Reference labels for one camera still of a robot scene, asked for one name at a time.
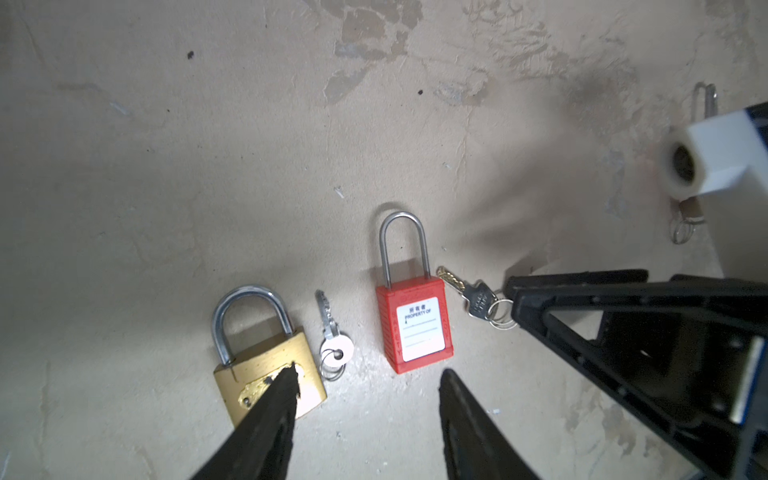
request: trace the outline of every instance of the silver metal shackle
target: silver metal shackle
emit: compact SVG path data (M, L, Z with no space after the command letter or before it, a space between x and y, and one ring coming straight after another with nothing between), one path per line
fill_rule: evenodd
M379 248L382 251L382 265L384 266L384 284L387 289L392 289L392 277L389 274L389 258L386 254L386 229L389 224L396 218L404 217L411 220L416 224L416 229L419 231L419 243L422 247L422 265L424 266L424 278L429 280L432 277L429 273L429 256L427 254L427 239L424 234L424 226L422 222L416 218L416 215L408 212L395 212L384 219L382 227L379 230Z
M290 322L290 317L288 317L288 311L283 303L283 299L281 299L277 293L274 293L272 290L261 285L243 285L238 287L221 299L219 305L214 310L214 320L210 324L210 332L214 337L214 345L216 346L216 351L219 353L221 365L223 366L228 366L235 360L227 336L224 335L224 314L235 300L251 295L260 296L267 300L275 309L275 312L277 312L277 317L280 319L280 325L283 326L285 334L288 336L293 335L293 325Z

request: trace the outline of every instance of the concrete floor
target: concrete floor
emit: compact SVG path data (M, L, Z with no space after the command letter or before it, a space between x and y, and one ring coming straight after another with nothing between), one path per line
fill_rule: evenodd
M358 347L296 423L291 478L444 478L448 366L544 479L681 478L450 291L455 356L396 376L376 234L410 210L433 266L494 288L510 267L718 275L706 229L670 243L654 149L697 81L721 113L768 99L766 55L760 0L0 0L0 479L190 477L232 429L209 325L244 283L313 349L324 289ZM412 228L389 241L396 280L418 274ZM235 349L273 317L237 304Z

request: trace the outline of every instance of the white label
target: white label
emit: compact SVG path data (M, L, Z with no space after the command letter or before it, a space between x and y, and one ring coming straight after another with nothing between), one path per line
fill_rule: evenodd
M445 348L440 304L434 296L427 300L397 307L402 359L418 359Z

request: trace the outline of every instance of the dark hole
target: dark hole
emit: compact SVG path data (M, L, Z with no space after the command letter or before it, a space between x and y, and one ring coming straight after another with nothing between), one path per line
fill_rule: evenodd
M687 148L679 146L672 155L672 168L680 179L686 184L694 181L694 159L691 158Z

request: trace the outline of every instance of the thick shackle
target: thick shackle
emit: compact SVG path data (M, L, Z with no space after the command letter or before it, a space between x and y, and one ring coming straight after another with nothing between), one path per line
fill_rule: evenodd
M275 312L277 312L277 317L280 319L280 325L283 326L285 334L288 336L293 335L293 325L291 325L290 317L288 317L288 311L285 304L283 304L283 299L277 293L261 285L243 285L238 287L221 299L219 306L214 310L214 320L210 325L210 332L214 336L214 345L223 366L228 366L235 360L227 336L224 335L224 314L235 300L251 295L260 296L269 301Z
M388 289L392 288L392 277L389 275L389 258L386 254L386 229L389 224L396 218L405 217L416 224L416 229L419 231L419 244L422 246L422 265L424 266L424 278L427 280L430 278L429 274L429 257L427 255L427 239L424 235L424 226L422 222L416 218L416 215L408 212L395 212L384 219L382 227L379 230L379 248L382 251L382 265L384 266L384 284Z

